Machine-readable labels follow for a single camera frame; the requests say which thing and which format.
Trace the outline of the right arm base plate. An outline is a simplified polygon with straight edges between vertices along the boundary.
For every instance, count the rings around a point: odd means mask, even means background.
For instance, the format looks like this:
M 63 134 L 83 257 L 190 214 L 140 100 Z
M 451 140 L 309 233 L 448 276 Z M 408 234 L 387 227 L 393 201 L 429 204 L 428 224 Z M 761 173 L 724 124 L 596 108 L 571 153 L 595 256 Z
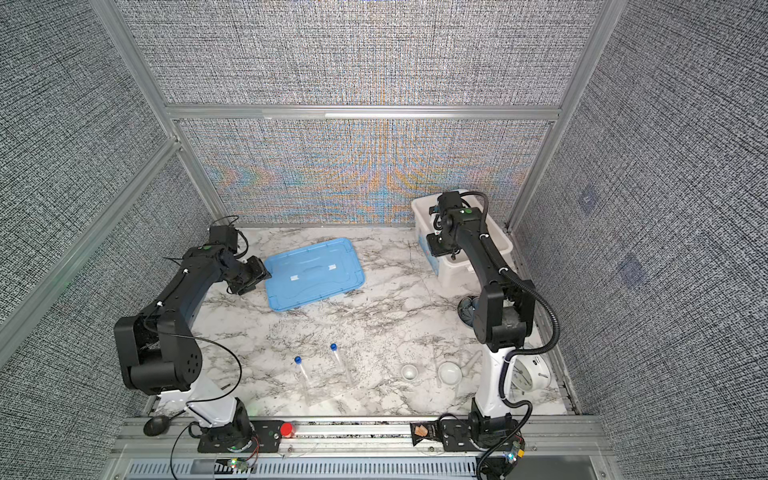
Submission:
M 439 420 L 438 426 L 440 440 L 446 452 L 469 453 L 481 451 L 481 448 L 473 441 L 471 428 L 465 421 L 448 417 Z

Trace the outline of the small white round dish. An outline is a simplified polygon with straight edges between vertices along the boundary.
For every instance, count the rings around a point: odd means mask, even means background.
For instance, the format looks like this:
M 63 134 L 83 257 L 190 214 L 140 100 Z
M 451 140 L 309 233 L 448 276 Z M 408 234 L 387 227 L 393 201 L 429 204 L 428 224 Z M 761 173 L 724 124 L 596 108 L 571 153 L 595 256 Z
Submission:
M 401 376 L 406 381 L 413 381 L 418 378 L 419 370 L 413 364 L 405 364 L 401 367 Z

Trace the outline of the blue plastic bin lid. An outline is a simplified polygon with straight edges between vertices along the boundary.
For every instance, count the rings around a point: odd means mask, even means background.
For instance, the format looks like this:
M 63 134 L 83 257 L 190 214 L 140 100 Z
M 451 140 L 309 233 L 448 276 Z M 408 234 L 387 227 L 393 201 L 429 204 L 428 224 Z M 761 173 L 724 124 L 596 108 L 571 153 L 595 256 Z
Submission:
M 365 283 L 355 247 L 337 238 L 265 260 L 271 278 L 265 282 L 269 307 L 292 310 L 361 287 Z

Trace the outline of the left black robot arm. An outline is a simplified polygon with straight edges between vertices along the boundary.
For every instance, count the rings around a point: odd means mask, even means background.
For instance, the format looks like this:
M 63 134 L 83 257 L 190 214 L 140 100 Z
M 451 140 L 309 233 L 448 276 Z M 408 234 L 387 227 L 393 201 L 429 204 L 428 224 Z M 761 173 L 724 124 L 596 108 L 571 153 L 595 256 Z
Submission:
M 139 313 L 120 318 L 114 339 L 123 382 L 147 395 L 186 393 L 185 409 L 197 420 L 201 438 L 215 447 L 248 448 L 253 427 L 244 403 L 203 377 L 202 337 L 191 329 L 211 286 L 224 282 L 242 296 L 271 277 L 264 262 L 239 249 L 245 235 L 237 215 L 208 227 L 208 240 L 189 248 L 168 285 Z

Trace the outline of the blue capped test tube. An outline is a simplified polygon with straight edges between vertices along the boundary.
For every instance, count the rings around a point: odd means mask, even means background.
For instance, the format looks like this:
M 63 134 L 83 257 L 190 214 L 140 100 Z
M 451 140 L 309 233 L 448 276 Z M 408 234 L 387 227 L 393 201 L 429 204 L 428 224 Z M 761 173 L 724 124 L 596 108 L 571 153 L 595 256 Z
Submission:
M 294 357 L 294 365 L 296 369 L 296 378 L 299 382 L 299 385 L 303 390 L 308 391 L 311 386 L 311 382 L 301 356 Z
M 336 364 L 339 366 L 339 368 L 344 373 L 344 376 L 345 376 L 345 379 L 346 379 L 348 385 L 350 387 L 353 387 L 354 386 L 354 379 L 352 377 L 351 371 L 349 370 L 347 364 L 345 363 L 345 361 L 344 361 L 344 359 L 343 359 L 343 357 L 342 357 L 342 355 L 340 353 L 338 345 L 336 343 L 331 343 L 330 344 L 330 351 L 331 351 L 331 354 L 333 356 L 334 361 L 336 362 Z

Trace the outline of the white mortar bowl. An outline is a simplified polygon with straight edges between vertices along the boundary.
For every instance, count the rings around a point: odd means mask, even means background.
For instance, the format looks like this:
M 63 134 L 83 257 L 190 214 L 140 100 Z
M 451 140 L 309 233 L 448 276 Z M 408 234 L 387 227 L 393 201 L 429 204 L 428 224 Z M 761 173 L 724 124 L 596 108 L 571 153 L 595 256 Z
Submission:
M 461 367 L 449 361 L 445 361 L 438 366 L 437 376 L 442 384 L 449 387 L 456 387 L 463 380 Z

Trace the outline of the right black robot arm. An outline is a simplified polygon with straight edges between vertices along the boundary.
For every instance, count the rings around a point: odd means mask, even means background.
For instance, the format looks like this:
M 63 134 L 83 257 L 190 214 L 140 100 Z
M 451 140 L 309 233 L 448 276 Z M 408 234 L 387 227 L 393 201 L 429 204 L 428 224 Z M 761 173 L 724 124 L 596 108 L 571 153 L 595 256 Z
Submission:
M 512 441 L 532 414 L 528 400 L 513 401 L 507 377 L 522 356 L 552 350 L 560 337 L 554 310 L 530 280 L 522 279 L 496 247 L 488 228 L 488 197 L 479 191 L 446 191 L 429 208 L 435 231 L 426 236 L 439 258 L 464 253 L 480 293 L 460 302 L 482 345 L 482 372 L 468 423 L 472 441 L 490 450 Z

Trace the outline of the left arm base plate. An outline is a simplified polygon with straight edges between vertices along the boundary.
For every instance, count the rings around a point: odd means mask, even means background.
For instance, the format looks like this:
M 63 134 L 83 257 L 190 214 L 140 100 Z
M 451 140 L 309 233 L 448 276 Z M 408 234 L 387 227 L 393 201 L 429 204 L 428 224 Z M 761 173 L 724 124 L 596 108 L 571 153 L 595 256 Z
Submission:
M 230 424 L 203 429 L 198 453 L 277 453 L 282 440 L 282 420 L 250 421 L 249 427 Z

